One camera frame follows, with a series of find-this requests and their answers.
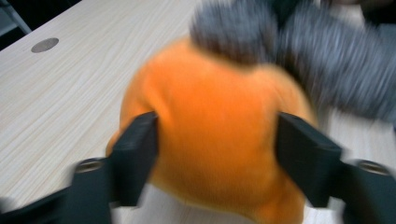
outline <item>light wood tabletop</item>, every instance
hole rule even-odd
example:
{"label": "light wood tabletop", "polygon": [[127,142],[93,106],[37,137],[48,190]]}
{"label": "light wood tabletop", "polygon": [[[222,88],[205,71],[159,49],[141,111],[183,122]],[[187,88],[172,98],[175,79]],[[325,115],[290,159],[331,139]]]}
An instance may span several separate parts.
{"label": "light wood tabletop", "polygon": [[[188,33],[200,0],[83,0],[0,52],[0,197],[15,209],[64,188],[77,161],[104,157],[120,103],[138,67]],[[33,53],[48,38],[59,43]],[[396,168],[392,125],[326,114],[323,130],[346,159]],[[117,223],[238,223],[232,214],[189,207],[147,185],[138,209]],[[304,223],[338,223],[332,210],[305,209]]]}

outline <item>orange object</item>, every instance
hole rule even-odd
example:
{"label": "orange object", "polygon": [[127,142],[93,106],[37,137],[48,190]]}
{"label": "orange object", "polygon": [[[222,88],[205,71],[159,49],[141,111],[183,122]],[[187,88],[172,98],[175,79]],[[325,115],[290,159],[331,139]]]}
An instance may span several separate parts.
{"label": "orange object", "polygon": [[155,111],[159,158],[150,182],[183,203],[234,212],[257,223],[301,223],[304,195],[276,163],[277,113],[315,125],[298,84],[275,65],[232,63],[178,40],[134,76],[120,129]]}

